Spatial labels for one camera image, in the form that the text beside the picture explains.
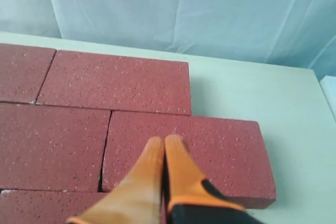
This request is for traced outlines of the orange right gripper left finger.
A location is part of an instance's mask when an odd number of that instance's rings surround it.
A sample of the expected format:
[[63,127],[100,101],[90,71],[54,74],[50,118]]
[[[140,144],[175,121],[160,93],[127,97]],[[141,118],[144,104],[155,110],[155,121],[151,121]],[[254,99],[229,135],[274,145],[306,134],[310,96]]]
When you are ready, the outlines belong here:
[[119,185],[66,223],[160,223],[163,165],[163,140],[151,137]]

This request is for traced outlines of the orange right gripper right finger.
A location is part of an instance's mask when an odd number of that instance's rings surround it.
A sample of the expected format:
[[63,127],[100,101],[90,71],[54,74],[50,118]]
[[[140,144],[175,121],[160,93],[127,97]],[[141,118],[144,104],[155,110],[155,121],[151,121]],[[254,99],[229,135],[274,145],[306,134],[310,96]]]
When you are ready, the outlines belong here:
[[224,196],[192,160],[179,135],[165,138],[167,223],[260,223]]

